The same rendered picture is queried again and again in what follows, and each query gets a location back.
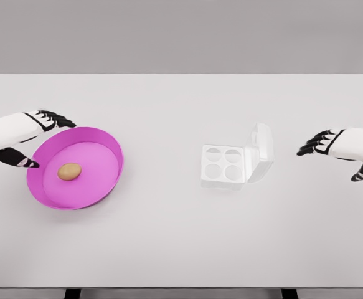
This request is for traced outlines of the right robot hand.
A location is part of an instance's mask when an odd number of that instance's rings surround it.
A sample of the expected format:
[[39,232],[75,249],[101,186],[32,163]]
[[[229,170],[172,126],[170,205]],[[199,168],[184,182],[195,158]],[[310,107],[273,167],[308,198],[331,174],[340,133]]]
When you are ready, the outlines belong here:
[[360,161],[352,182],[363,181],[363,128],[328,129],[315,134],[296,153],[321,154],[345,161]]

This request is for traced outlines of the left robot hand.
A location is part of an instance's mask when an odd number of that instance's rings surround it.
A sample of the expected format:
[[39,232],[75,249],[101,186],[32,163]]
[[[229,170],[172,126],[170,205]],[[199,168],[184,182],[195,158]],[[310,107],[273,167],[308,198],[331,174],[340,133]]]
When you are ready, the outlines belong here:
[[54,128],[75,128],[68,118],[49,110],[17,112],[0,118],[0,162],[18,168],[39,168],[40,164],[14,148]]

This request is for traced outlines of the brown egg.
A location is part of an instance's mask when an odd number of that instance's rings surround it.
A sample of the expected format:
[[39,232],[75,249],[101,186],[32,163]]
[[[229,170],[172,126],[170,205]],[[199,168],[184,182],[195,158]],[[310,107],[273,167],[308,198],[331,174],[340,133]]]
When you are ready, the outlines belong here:
[[63,164],[57,171],[57,176],[63,181],[72,181],[82,173],[82,167],[77,163]]

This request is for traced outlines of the white egg box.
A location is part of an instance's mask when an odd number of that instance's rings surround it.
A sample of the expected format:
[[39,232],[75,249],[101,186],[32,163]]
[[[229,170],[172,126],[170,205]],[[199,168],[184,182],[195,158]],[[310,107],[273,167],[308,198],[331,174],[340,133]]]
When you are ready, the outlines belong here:
[[244,146],[206,144],[202,147],[200,182],[209,189],[241,190],[260,181],[275,160],[271,129],[256,123]]

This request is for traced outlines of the pink round plate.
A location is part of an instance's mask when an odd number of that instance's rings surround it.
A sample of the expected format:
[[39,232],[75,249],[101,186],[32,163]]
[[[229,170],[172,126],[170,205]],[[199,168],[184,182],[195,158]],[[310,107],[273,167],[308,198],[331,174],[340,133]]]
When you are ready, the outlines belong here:
[[41,204],[76,210],[104,199],[124,166],[119,142],[106,131],[77,127],[43,142],[33,154],[38,168],[27,171],[27,186]]

